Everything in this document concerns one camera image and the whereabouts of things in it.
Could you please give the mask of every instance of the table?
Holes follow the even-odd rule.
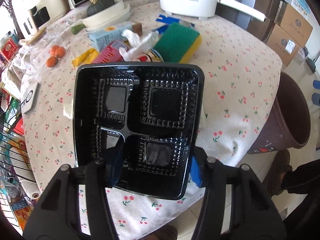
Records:
[[[124,0],[132,8],[130,20],[141,22],[144,33],[161,23],[159,0]],[[41,85],[36,107],[23,115],[27,150],[36,181],[43,191],[64,163],[76,166],[72,117],[76,68],[71,61],[91,48],[85,30],[73,36],[70,25],[84,16],[84,8],[70,11],[47,28],[32,48],[31,58],[39,71],[24,75],[21,94],[34,81]],[[191,64],[204,72],[203,109],[205,128],[198,131],[197,146],[224,164],[235,166],[259,135],[271,110],[280,79],[279,56],[257,38],[221,18],[198,20],[181,17],[196,25],[203,42]],[[66,56],[47,69],[52,44],[63,44]],[[107,189],[108,202],[119,238],[139,239],[177,217],[204,194],[189,180],[185,196],[169,201],[140,196],[116,188]],[[81,226],[89,233],[85,189],[79,189]]]

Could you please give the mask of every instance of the green pumpkin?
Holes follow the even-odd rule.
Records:
[[[90,17],[116,4],[115,0],[90,0],[90,2],[92,4],[87,8],[87,17]]]

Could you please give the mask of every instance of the black pants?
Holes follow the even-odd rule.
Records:
[[[284,220],[287,240],[317,239],[320,230],[320,160],[287,172],[281,186],[289,193],[308,194]]]

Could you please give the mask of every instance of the black plastic tray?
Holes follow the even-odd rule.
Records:
[[[124,62],[77,71],[74,143],[78,165],[124,138],[116,187],[163,199],[184,195],[198,130],[204,75],[195,65]]]

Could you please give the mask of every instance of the paper towel roll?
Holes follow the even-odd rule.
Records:
[[[35,180],[35,177],[33,176],[32,171],[23,170],[23,169],[28,169],[28,167],[27,167],[27,164],[23,160],[23,156],[21,156],[19,154],[17,148],[12,147],[10,149],[10,157],[12,157],[11,162],[12,162],[12,165],[15,166],[15,167],[13,167],[13,169],[17,175],[23,176],[27,179]],[[39,190],[39,187],[36,183],[25,180],[20,177],[19,177],[19,182],[29,198],[36,199],[40,196],[40,190]]]

